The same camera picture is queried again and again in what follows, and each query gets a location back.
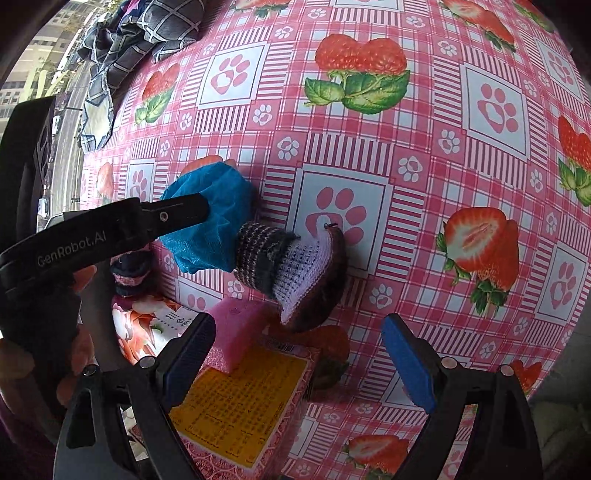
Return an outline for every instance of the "paw print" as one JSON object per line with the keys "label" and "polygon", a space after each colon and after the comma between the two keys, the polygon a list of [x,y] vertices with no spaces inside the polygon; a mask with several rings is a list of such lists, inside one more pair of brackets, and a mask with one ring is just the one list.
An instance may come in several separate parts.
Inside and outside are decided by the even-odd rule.
{"label": "paw print", "polygon": [[238,280],[230,280],[228,282],[228,293],[232,295],[233,298],[242,300],[242,294],[246,291],[244,285],[242,285]]}
{"label": "paw print", "polygon": [[220,95],[225,95],[230,87],[243,84],[248,78],[245,70],[250,64],[250,60],[245,60],[241,53],[225,58],[219,66],[220,73],[211,79],[213,89]]}
{"label": "paw print", "polygon": [[326,16],[326,10],[324,8],[313,8],[308,13],[308,17],[312,20],[316,20],[317,18],[322,18]]}
{"label": "paw print", "polygon": [[144,177],[143,170],[136,170],[131,177],[132,186],[129,189],[130,197],[138,197],[140,201],[145,202],[148,198],[146,187],[148,186],[148,179]]}
{"label": "paw print", "polygon": [[560,78],[562,83],[573,85],[574,80],[570,74],[570,69],[565,64],[563,64],[563,61],[560,60],[559,57],[555,56],[552,52],[548,52],[548,59],[550,66],[556,72],[556,75],[558,75],[558,78]]}
{"label": "paw print", "polygon": [[213,50],[216,48],[216,44],[215,43],[208,43],[207,45],[205,45],[205,47],[203,47],[203,54],[204,55],[209,55],[211,52],[213,52]]}
{"label": "paw print", "polygon": [[299,476],[309,476],[311,474],[312,470],[310,469],[310,465],[308,465],[307,463],[302,463],[301,465],[298,465],[295,468],[295,472]]}
{"label": "paw print", "polygon": [[[363,205],[352,207],[355,194],[351,189],[342,189],[335,196],[335,191],[331,187],[324,187],[316,196],[316,206],[321,210],[317,213],[311,213],[306,217],[306,229],[316,238],[318,236],[319,225],[324,228],[325,223],[336,223],[343,231],[347,245],[357,245],[363,240],[363,229],[357,225],[362,223],[367,217],[367,210]],[[332,211],[326,211],[334,201]]]}
{"label": "paw print", "polygon": [[166,254],[164,257],[164,268],[169,272],[174,270],[174,260],[170,254]]}
{"label": "paw print", "polygon": [[542,181],[544,178],[542,177],[541,172],[534,168],[534,171],[530,173],[530,185],[534,188],[536,193],[539,193],[544,188]]}
{"label": "paw print", "polygon": [[486,360],[487,358],[491,357],[492,352],[494,352],[495,350],[496,350],[495,342],[488,342],[488,343],[485,343],[484,345],[482,345],[478,355],[480,355],[480,358],[482,358],[483,360]]}
{"label": "paw print", "polygon": [[521,335],[530,323],[527,318],[520,318],[515,325],[513,325],[513,335]]}
{"label": "paw print", "polygon": [[165,157],[168,155],[168,151],[170,150],[170,142],[166,140],[162,145],[160,145],[160,156]]}
{"label": "paw print", "polygon": [[261,127],[269,123],[272,119],[271,105],[261,105],[255,110],[255,115],[252,117],[252,121]]}
{"label": "paw print", "polygon": [[550,286],[550,299],[554,310],[573,299],[573,289],[577,285],[577,277],[573,272],[574,264],[562,262],[558,269],[558,280]]}
{"label": "paw print", "polygon": [[407,17],[407,24],[417,28],[423,28],[425,26],[425,22],[423,21],[423,19],[415,15]]}
{"label": "paw print", "polygon": [[198,312],[202,312],[206,307],[205,299],[203,297],[195,298],[195,295],[192,293],[187,297],[187,304],[190,309],[197,310]]}
{"label": "paw print", "polygon": [[564,335],[562,336],[562,338],[560,339],[560,343],[562,343],[562,346],[566,346],[566,344],[569,342],[569,340],[572,336],[573,336],[573,331],[567,330],[564,333]]}
{"label": "paw print", "polygon": [[357,413],[371,413],[374,408],[369,403],[360,403],[356,408],[355,411]]}
{"label": "paw print", "polygon": [[554,234],[558,228],[558,219],[554,212],[550,212],[546,215],[546,233]]}
{"label": "paw print", "polygon": [[480,87],[480,92],[485,100],[478,100],[478,109],[492,129],[500,134],[506,128],[509,132],[515,133],[519,130],[517,120],[517,109],[511,102],[506,101],[505,92],[502,88],[496,88],[493,92],[488,83]]}
{"label": "paw print", "polygon": [[80,197],[86,197],[86,192],[88,189],[88,180],[86,178],[86,172],[82,173],[82,178],[80,179]]}
{"label": "paw print", "polygon": [[404,181],[418,182],[418,174],[423,171],[423,166],[417,160],[417,157],[412,155],[408,158],[401,158],[398,160],[398,165],[398,173],[403,175],[402,179]]}
{"label": "paw print", "polygon": [[441,40],[441,42],[437,43],[439,47],[439,51],[448,57],[455,57],[457,55],[457,47],[447,40]]}
{"label": "paw print", "polygon": [[517,19],[515,21],[515,23],[517,23],[517,26],[522,29],[522,30],[529,30],[529,27],[527,25],[527,23],[525,23],[523,20]]}
{"label": "paw print", "polygon": [[275,30],[275,36],[277,38],[279,38],[280,40],[283,40],[284,38],[289,38],[289,36],[291,35],[291,33],[294,31],[294,29],[292,27],[283,27],[283,28],[278,28],[277,30]]}
{"label": "paw print", "polygon": [[538,96],[538,89],[535,87],[534,83],[531,80],[525,79],[523,81],[523,87],[527,90],[532,97]]}
{"label": "paw print", "polygon": [[541,82],[542,85],[545,87],[550,86],[550,81],[544,72],[538,72],[538,80]]}
{"label": "paw print", "polygon": [[449,155],[460,151],[460,139],[453,130],[442,130],[441,138],[437,141],[441,149]]}
{"label": "paw print", "polygon": [[277,148],[279,148],[279,152],[277,153],[279,160],[290,161],[292,157],[297,155],[300,142],[292,140],[291,137],[285,137],[277,144]]}
{"label": "paw print", "polygon": [[181,121],[178,124],[178,127],[181,130],[186,130],[187,128],[189,128],[191,126],[192,122],[193,122],[193,117],[191,116],[191,114],[184,113],[183,116],[181,117]]}
{"label": "paw print", "polygon": [[394,291],[392,287],[386,287],[383,283],[378,288],[373,288],[369,296],[369,302],[375,305],[378,310],[384,309],[392,303],[390,296]]}
{"label": "paw print", "polygon": [[340,417],[336,413],[325,413],[322,418],[327,423],[337,423],[340,420]]}

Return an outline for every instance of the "strawberry leaf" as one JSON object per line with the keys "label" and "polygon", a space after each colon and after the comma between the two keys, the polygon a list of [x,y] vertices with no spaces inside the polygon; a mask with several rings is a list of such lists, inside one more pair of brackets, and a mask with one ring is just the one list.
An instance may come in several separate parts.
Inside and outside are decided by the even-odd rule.
{"label": "strawberry leaf", "polygon": [[455,265],[456,263],[451,258],[448,258],[443,264],[443,271],[449,272]]}
{"label": "strawberry leaf", "polygon": [[135,123],[139,125],[143,120],[146,120],[147,109],[139,107],[135,110]]}
{"label": "strawberry leaf", "polygon": [[577,188],[574,192],[583,206],[588,207],[591,205],[591,185]]}
{"label": "strawberry leaf", "polygon": [[477,303],[482,297],[486,299],[486,293],[484,293],[482,290],[476,287],[474,290],[472,290],[472,293],[470,295],[470,301],[472,303]]}
{"label": "strawberry leaf", "polygon": [[463,270],[462,268],[458,267],[456,265],[456,272],[458,277],[460,277],[462,280],[471,280],[472,279],[472,275],[470,273],[468,273],[466,270]]}
{"label": "strawberry leaf", "polygon": [[506,291],[494,290],[490,294],[490,301],[495,307],[502,307],[505,304],[508,296],[509,294]]}
{"label": "strawberry leaf", "polygon": [[447,245],[445,243],[445,236],[443,235],[443,233],[437,234],[437,237],[435,238],[435,246],[440,252],[447,253]]}
{"label": "strawberry leaf", "polygon": [[345,96],[345,91],[335,82],[327,80],[306,79],[304,92],[310,103],[306,105],[328,105],[332,102],[340,102]]}
{"label": "strawberry leaf", "polygon": [[359,113],[374,115],[392,108],[406,95],[410,70],[401,75],[376,77],[370,73],[355,73],[347,78],[345,107]]}
{"label": "strawberry leaf", "polygon": [[481,281],[478,284],[478,288],[486,293],[490,293],[494,290],[494,287],[492,286],[492,283],[490,280],[488,280],[488,278],[485,281]]}
{"label": "strawberry leaf", "polygon": [[476,307],[476,313],[478,315],[482,315],[484,313],[484,311],[486,310],[486,306],[488,305],[488,301],[487,301],[487,295],[484,293],[482,296],[480,296],[478,298],[478,300],[476,300],[474,302],[474,305]]}
{"label": "strawberry leaf", "polygon": [[575,190],[577,188],[577,181],[574,173],[562,160],[558,160],[558,173],[565,190]]}
{"label": "strawberry leaf", "polygon": [[578,189],[585,187],[589,184],[589,175],[581,167],[577,167],[574,171],[574,182]]}

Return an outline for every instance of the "screw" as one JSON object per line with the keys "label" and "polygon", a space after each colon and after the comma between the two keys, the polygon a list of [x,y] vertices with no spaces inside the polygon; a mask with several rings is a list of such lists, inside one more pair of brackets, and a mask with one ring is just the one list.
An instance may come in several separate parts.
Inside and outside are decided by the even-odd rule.
{"label": "screw", "polygon": [[95,365],[95,364],[90,364],[90,365],[86,365],[84,367],[84,370],[82,371],[82,374],[85,377],[91,377],[92,375],[94,375],[95,373],[97,373],[99,370],[99,366]]}
{"label": "screw", "polygon": [[139,359],[139,365],[141,368],[153,367],[155,363],[156,363],[156,359],[151,355],[148,355],[148,356],[145,356],[145,357],[142,357]]}
{"label": "screw", "polygon": [[511,377],[515,372],[513,371],[510,365],[502,365],[501,373],[506,377]]}
{"label": "screw", "polygon": [[457,360],[455,358],[450,357],[450,356],[445,356],[444,358],[441,359],[441,364],[444,366],[444,368],[447,368],[449,370],[453,370],[454,368],[457,367]]}

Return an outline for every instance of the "pink tablecloth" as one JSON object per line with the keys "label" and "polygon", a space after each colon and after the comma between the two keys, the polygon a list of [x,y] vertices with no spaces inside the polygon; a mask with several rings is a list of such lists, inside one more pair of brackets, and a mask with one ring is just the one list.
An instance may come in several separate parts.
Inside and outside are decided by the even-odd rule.
{"label": "pink tablecloth", "polygon": [[[590,286],[591,109],[558,34],[523,0],[464,10],[446,0],[460,17],[435,0],[209,3],[200,42],[135,75],[113,138],[85,158],[82,207],[157,200],[189,161],[219,154],[258,188],[261,220],[302,236],[327,219],[343,226],[349,281],[329,322],[348,330],[351,366],[341,387],[310,407],[286,473],[359,478],[363,470],[341,452],[349,439],[416,438],[426,414],[405,395],[379,339],[389,312],[468,367],[540,362],[537,386]],[[462,18],[471,14],[470,23]],[[330,34],[348,38],[317,53]],[[391,41],[368,44],[377,38]],[[170,85],[171,95],[153,100]],[[112,199],[105,178],[97,191],[105,163]],[[495,210],[478,220],[474,206]],[[476,224],[485,231],[472,233],[489,242],[469,258],[462,245]],[[182,274],[155,248],[164,293],[185,306],[259,297],[232,274]],[[467,414],[444,479],[469,425]]]}

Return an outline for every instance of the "dark plaid cloth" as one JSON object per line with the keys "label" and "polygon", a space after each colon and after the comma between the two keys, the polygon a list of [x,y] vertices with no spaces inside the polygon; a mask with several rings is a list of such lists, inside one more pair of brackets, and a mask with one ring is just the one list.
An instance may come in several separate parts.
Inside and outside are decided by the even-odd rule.
{"label": "dark plaid cloth", "polygon": [[273,284],[277,267],[287,247],[297,235],[280,228],[247,222],[240,228],[236,239],[236,267],[238,281],[275,300]]}
{"label": "dark plaid cloth", "polygon": [[78,51],[94,64],[82,112],[84,152],[104,147],[111,137],[112,95],[140,60],[151,51],[158,62],[197,41],[203,2],[125,0],[115,14],[90,28]]}

